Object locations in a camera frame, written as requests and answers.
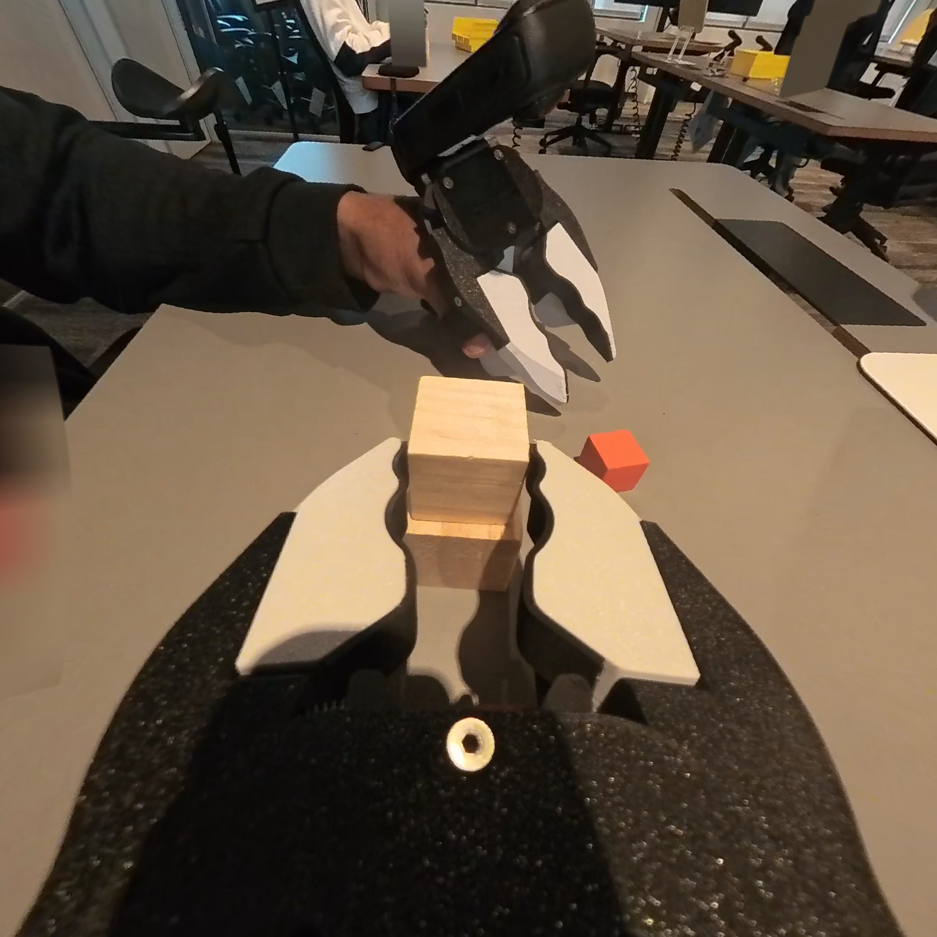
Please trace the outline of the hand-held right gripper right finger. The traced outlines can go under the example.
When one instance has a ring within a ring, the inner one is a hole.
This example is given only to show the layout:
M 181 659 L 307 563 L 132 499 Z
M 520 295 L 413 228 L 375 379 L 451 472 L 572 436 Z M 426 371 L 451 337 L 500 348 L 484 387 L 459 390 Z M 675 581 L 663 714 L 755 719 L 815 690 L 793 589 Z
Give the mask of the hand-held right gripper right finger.
M 699 666 L 638 514 L 545 440 L 531 446 L 527 492 L 518 649 L 538 681 L 578 676 L 593 710 L 623 680 L 697 687 Z

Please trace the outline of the brown-edged desk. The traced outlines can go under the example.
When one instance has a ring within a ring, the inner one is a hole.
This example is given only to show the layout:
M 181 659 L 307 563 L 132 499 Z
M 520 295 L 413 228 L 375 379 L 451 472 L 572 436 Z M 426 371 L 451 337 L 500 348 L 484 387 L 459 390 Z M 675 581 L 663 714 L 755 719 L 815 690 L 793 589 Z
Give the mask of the brown-edged desk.
M 634 53 L 633 59 L 822 137 L 927 146 L 936 144 L 935 119 L 888 106 L 880 100 L 864 100 L 829 88 L 785 98 L 775 93 L 769 82 L 713 75 L 701 64 L 669 60 L 665 55 L 645 52 Z

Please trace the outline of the white desk mat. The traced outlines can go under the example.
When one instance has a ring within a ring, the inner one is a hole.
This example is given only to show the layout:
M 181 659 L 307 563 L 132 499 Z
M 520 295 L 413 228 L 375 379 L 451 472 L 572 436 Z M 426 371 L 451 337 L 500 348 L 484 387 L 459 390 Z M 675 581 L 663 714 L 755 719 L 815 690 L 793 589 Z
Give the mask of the white desk mat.
M 936 354 L 870 352 L 858 369 L 930 439 L 936 441 Z

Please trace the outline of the person's left hand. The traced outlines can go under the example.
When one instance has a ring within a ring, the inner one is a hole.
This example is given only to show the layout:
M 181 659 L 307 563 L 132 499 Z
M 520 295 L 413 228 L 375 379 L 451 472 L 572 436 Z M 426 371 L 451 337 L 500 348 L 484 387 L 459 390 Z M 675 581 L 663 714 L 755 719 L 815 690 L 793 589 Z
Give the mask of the person's left hand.
M 337 205 L 336 225 L 346 277 L 380 294 L 419 301 L 440 317 L 454 310 L 430 237 L 402 202 L 348 191 Z

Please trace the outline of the black desk mat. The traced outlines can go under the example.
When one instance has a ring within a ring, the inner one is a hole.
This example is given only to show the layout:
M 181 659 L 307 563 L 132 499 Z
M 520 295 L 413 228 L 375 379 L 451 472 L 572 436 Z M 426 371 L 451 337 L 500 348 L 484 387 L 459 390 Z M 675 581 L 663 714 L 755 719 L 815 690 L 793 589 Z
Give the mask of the black desk mat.
M 920 316 L 782 222 L 717 218 L 713 227 L 761 272 L 775 275 L 836 325 L 925 326 Z

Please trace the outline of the red wooden cube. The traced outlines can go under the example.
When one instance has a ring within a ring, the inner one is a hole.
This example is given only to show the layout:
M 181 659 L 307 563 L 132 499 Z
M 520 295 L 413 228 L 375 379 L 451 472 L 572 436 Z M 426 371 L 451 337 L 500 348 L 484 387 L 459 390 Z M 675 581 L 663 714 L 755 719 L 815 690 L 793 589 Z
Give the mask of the red wooden cube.
M 575 461 L 618 494 L 633 490 L 650 465 L 629 430 L 590 434 Z

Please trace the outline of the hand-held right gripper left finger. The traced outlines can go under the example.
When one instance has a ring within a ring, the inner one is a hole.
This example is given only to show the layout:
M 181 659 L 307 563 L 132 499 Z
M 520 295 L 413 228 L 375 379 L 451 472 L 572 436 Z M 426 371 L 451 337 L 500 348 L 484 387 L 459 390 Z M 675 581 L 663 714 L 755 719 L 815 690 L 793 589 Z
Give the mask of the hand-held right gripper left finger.
M 235 662 L 240 675 L 390 674 L 412 650 L 404 443 L 390 438 L 298 506 Z

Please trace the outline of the black office chair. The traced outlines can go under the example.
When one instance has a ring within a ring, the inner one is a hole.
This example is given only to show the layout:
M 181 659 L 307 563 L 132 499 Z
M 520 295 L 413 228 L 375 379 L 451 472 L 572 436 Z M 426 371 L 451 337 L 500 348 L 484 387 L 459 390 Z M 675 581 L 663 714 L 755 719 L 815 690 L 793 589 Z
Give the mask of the black office chair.
M 602 134 L 585 126 L 586 118 L 594 122 L 598 111 L 604 110 L 606 115 L 614 111 L 618 100 L 618 92 L 613 85 L 593 79 L 597 63 L 595 60 L 586 75 L 572 84 L 567 99 L 557 105 L 559 110 L 573 113 L 575 122 L 546 133 L 540 140 L 539 154 L 544 155 L 549 147 L 567 140 L 585 154 L 589 153 L 589 142 L 601 147 L 603 156 L 611 153 L 611 144 Z
M 931 13 L 912 59 L 896 108 L 936 117 L 936 14 Z M 835 200 L 823 209 L 822 221 L 842 234 L 852 234 L 875 256 L 887 260 L 886 236 L 862 217 L 868 206 L 891 209 L 922 204 L 935 197 L 934 145 L 870 143 L 862 150 L 842 149 L 824 160 L 824 170 L 841 175 Z
M 213 117 L 230 170 L 241 175 L 223 111 L 244 103 L 236 81 L 211 67 L 190 88 L 182 89 L 152 69 L 123 58 L 111 68 L 111 88 L 125 111 L 137 122 L 96 122 L 112 135 L 140 142 L 204 143 L 202 123 Z

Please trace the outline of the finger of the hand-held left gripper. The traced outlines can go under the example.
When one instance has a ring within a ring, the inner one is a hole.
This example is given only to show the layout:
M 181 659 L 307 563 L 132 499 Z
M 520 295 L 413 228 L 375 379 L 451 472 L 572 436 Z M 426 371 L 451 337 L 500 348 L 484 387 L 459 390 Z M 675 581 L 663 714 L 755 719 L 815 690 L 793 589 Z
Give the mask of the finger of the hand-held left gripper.
M 567 373 L 533 317 L 521 279 L 512 274 L 484 274 L 478 282 L 507 334 L 503 347 L 480 358 L 483 369 L 492 378 L 523 383 L 553 405 L 565 405 L 569 398 Z
M 534 309 L 548 326 L 574 323 L 603 359 L 616 356 L 610 309 L 589 245 L 577 229 L 553 225 L 531 254 Z

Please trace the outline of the natural wooden cube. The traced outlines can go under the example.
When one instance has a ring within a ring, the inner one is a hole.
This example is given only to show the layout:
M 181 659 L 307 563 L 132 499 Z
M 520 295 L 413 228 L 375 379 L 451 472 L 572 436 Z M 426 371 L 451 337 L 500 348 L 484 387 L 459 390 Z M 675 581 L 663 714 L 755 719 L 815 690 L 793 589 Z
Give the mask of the natural wooden cube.
M 407 442 L 417 520 L 508 524 L 530 462 L 524 387 L 424 376 Z
M 409 515 L 404 537 L 419 587 L 504 592 L 520 564 L 523 509 L 506 524 L 420 520 Z

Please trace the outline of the person's left forearm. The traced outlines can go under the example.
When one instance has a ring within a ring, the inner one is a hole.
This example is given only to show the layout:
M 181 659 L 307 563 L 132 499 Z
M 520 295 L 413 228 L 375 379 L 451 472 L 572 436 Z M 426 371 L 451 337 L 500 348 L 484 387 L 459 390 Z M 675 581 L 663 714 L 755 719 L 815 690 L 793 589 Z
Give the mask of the person's left forearm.
M 346 276 L 336 221 L 354 190 L 270 167 L 214 170 L 1 91 L 1 275 L 48 301 L 365 314 L 379 294 Z

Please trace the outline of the grey monitor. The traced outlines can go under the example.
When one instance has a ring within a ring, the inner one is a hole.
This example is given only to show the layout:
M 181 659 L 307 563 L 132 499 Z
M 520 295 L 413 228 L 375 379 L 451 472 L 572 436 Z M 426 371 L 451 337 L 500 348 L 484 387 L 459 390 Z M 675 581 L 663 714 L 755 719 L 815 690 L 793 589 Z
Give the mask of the grey monitor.
M 779 96 L 793 99 L 827 87 L 847 29 L 860 18 L 873 16 L 879 5 L 877 1 L 808 2 Z
M 394 65 L 424 67 L 428 63 L 427 12 L 424 1 L 387 1 L 391 61 Z

